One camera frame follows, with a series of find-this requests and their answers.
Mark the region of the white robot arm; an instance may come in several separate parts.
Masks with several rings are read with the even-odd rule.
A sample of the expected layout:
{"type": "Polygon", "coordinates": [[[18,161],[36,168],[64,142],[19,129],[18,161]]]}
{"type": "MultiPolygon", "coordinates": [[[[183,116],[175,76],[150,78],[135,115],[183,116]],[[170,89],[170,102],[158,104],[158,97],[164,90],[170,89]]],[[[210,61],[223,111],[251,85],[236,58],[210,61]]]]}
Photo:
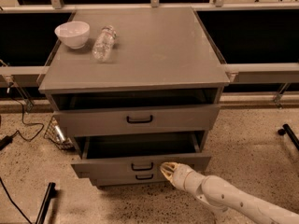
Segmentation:
{"type": "Polygon", "coordinates": [[[190,193],[212,212],[231,208],[256,224],[299,224],[298,214],[247,194],[218,176],[202,175],[176,162],[164,162],[160,170],[176,189],[190,193]]]}

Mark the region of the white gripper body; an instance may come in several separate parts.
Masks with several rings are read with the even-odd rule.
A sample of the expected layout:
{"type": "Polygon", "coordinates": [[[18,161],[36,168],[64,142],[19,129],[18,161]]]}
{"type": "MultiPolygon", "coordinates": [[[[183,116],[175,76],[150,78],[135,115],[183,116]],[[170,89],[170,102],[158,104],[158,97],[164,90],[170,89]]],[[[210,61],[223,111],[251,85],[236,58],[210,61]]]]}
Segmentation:
{"type": "Polygon", "coordinates": [[[170,182],[179,189],[190,194],[197,194],[198,189],[206,177],[194,171],[186,164],[180,164],[173,172],[170,182]]]}

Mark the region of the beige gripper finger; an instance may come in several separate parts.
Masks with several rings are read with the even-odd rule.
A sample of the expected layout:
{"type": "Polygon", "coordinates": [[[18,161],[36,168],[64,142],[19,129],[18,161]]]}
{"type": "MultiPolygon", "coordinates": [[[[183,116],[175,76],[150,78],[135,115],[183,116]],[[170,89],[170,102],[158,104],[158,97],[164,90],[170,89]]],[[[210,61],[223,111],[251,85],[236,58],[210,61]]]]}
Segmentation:
{"type": "Polygon", "coordinates": [[[168,181],[173,180],[173,175],[177,168],[178,164],[176,162],[163,162],[160,165],[160,171],[168,181]]]}

